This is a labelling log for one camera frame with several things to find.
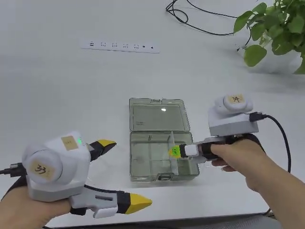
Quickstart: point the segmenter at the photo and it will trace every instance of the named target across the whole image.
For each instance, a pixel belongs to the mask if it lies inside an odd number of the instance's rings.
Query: cable connector
[[[263,114],[262,112],[252,112],[249,114],[249,121],[251,123],[259,120],[263,120],[265,118],[267,118],[267,115]]]
[[[23,167],[22,163],[11,164],[9,168],[0,170],[0,174],[7,175],[10,177],[21,177],[27,175],[26,169]]]

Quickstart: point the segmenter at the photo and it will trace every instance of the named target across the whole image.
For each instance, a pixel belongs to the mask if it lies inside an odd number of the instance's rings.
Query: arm
[[[305,228],[305,184],[280,168],[258,144],[243,140],[213,145],[211,150],[223,159],[213,165],[243,174],[248,187],[260,193],[284,229]]]

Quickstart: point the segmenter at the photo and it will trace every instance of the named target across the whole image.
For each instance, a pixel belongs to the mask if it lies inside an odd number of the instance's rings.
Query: yellow sticker
[[[73,149],[78,149],[77,143],[74,139],[73,136],[67,136],[67,137],[62,137],[61,138],[63,144],[66,147],[66,150],[73,150]]]
[[[169,155],[174,158],[181,158],[180,147],[174,146],[173,148],[171,148],[169,151]]]
[[[34,160],[30,166],[30,171],[46,180],[52,180],[55,169],[52,166],[47,166],[39,160]]]
[[[233,94],[228,96],[228,100],[231,104],[244,103],[243,94]]]

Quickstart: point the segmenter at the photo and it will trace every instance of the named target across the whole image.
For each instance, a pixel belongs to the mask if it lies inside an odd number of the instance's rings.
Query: white mount
[[[81,193],[90,159],[90,152],[76,131],[43,145],[29,145],[22,156],[29,196],[34,200],[53,202]]]
[[[251,99],[243,94],[226,95],[215,100],[209,110],[211,136],[230,136],[258,132],[257,122],[249,121]]]

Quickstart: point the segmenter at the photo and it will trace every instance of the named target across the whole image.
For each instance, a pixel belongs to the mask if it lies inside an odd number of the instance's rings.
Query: wrist
[[[248,177],[253,181],[255,190],[261,194],[266,189],[266,184],[273,182],[274,176],[279,170],[282,169],[273,160],[268,156],[264,156],[260,158],[259,165]]]

